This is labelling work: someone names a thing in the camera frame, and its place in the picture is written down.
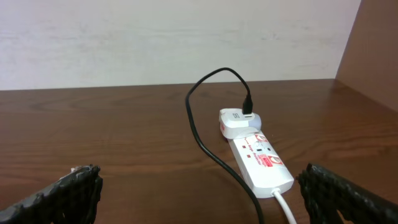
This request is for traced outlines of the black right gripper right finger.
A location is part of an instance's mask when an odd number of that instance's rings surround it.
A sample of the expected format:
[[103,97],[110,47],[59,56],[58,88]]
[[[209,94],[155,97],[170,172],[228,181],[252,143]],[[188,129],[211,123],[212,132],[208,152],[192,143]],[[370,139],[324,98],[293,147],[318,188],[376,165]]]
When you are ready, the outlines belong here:
[[309,164],[296,180],[310,223],[397,224],[397,204],[322,166]]

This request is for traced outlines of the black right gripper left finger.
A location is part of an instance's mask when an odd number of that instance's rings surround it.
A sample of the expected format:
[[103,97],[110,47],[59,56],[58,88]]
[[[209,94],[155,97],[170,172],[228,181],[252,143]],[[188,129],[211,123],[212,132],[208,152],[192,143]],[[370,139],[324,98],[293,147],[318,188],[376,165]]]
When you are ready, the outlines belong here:
[[46,188],[1,210],[1,224],[92,224],[103,179],[100,167],[78,166]]

